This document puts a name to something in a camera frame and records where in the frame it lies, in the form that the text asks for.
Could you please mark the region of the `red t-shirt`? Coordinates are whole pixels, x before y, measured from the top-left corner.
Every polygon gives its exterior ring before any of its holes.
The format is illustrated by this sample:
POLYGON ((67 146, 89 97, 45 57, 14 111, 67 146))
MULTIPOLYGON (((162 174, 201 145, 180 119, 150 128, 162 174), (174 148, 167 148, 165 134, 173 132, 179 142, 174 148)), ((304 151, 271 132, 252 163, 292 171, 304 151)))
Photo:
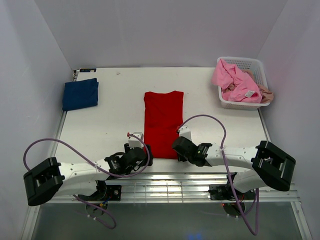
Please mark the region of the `red t-shirt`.
POLYGON ((183 98, 181 91, 144 94, 144 142, 155 158, 178 158, 172 144, 179 136, 177 127, 183 123, 183 98))

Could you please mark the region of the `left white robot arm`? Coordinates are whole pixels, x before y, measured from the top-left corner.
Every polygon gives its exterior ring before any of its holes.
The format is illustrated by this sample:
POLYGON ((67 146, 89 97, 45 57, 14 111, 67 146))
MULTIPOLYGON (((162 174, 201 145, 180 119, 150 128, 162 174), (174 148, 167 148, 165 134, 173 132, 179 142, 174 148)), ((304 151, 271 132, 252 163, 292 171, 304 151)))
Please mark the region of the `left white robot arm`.
POLYGON ((84 201, 119 201, 122 187, 108 185, 115 180, 152 165, 150 146, 130 148, 116 152, 94 164, 59 162, 49 157, 24 174, 24 186, 29 206, 39 206, 54 197, 76 195, 84 201))

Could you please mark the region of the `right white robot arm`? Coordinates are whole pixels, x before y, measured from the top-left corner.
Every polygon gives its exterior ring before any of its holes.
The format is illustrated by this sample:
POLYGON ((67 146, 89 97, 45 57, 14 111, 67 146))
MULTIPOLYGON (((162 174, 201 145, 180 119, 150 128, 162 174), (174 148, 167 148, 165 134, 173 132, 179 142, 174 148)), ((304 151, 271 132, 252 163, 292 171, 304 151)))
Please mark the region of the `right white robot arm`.
POLYGON ((228 163, 229 167, 244 168, 244 172, 233 172, 226 185, 209 190, 215 200, 235 199, 251 194, 252 190, 270 187, 287 192, 290 190, 296 160, 273 143, 262 140, 254 147, 226 147, 217 144, 195 145, 186 137, 178 137, 172 144, 178 160, 198 167, 217 167, 228 163))

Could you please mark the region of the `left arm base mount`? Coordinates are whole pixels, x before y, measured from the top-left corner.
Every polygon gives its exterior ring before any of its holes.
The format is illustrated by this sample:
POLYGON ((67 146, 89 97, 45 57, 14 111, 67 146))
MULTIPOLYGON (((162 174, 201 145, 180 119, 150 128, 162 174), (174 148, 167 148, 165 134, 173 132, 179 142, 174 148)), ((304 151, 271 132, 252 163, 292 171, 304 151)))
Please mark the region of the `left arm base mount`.
POLYGON ((121 200, 121 185, 107 185, 105 181, 96 180, 95 181, 95 191, 83 198, 85 201, 96 201, 95 204, 104 210, 108 209, 109 201, 120 201, 121 200))

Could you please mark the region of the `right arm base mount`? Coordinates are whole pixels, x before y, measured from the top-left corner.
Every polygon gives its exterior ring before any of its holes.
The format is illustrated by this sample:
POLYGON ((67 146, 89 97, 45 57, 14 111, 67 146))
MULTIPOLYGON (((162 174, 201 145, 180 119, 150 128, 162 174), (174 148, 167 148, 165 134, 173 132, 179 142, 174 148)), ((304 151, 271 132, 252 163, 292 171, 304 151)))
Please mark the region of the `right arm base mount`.
MULTIPOLYGON (((240 210, 236 204, 236 198, 234 197, 229 185, 225 186, 211 184, 209 185, 208 192, 211 200, 230 201, 230 203, 222 204, 224 211, 232 217, 241 217, 240 210)), ((238 197, 242 211, 246 214, 248 211, 246 211, 245 200, 255 200, 255 191, 249 190, 245 193, 241 193, 240 191, 236 190, 235 193, 238 197)))

